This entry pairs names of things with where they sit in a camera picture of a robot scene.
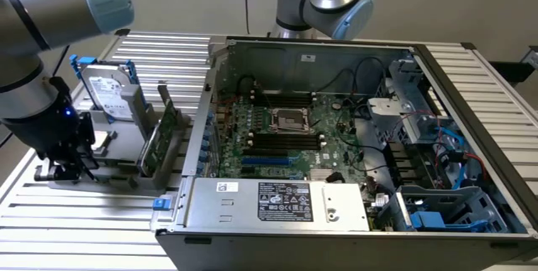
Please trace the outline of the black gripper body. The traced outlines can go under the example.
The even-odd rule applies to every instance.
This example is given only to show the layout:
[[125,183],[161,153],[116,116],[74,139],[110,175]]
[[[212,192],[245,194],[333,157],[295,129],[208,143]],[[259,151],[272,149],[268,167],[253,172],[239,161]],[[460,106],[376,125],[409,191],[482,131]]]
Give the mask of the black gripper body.
[[1,119],[1,123],[32,147],[40,159],[60,165],[81,166],[78,154],[90,154],[90,114],[58,109],[28,118]]

